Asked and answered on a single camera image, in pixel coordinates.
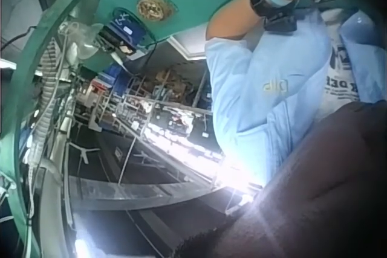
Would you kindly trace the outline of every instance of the curved green beam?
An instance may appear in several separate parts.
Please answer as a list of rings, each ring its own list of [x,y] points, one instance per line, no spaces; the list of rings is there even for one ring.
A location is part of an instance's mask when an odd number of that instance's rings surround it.
[[[20,126],[28,98],[28,88],[41,55],[59,25],[80,0],[57,0],[42,16],[37,29],[31,34],[18,60],[16,71],[10,83],[9,94],[2,113],[2,132],[0,135],[0,173],[16,189],[9,191],[8,203],[18,232],[25,242],[27,235],[27,210],[23,199],[19,166]],[[38,242],[32,237],[32,257],[40,257]]]

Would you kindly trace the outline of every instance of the white t-shirt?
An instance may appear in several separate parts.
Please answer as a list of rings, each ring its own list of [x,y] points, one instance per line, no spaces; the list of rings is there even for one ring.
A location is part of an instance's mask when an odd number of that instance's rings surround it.
[[[332,40],[332,56],[328,67],[327,83],[316,120],[332,114],[343,105],[359,100],[351,63],[339,35],[339,28],[348,14],[342,9],[332,9],[321,13]]]

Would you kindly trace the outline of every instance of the blue work uniform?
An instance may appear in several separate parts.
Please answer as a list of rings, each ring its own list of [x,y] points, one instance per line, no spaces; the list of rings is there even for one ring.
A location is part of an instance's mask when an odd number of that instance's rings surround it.
[[[206,44],[216,139],[266,185],[312,127],[322,101],[332,54],[318,10],[296,12],[291,35],[265,32],[253,51],[245,40],[214,38]],[[358,11],[340,36],[362,102],[386,98],[382,30]]]

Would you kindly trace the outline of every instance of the black device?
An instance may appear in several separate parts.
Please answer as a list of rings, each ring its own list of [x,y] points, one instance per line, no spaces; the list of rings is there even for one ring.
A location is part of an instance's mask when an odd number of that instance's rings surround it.
[[[283,7],[274,7],[266,0],[250,0],[250,5],[257,15],[264,18],[266,31],[291,33],[297,30],[297,21],[294,17],[296,0]]]

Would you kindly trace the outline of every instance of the forearm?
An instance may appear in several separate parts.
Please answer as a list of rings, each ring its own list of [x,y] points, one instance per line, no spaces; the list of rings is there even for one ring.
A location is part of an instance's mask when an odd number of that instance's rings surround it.
[[[250,0],[233,0],[212,16],[206,39],[242,39],[260,21],[250,6]]]

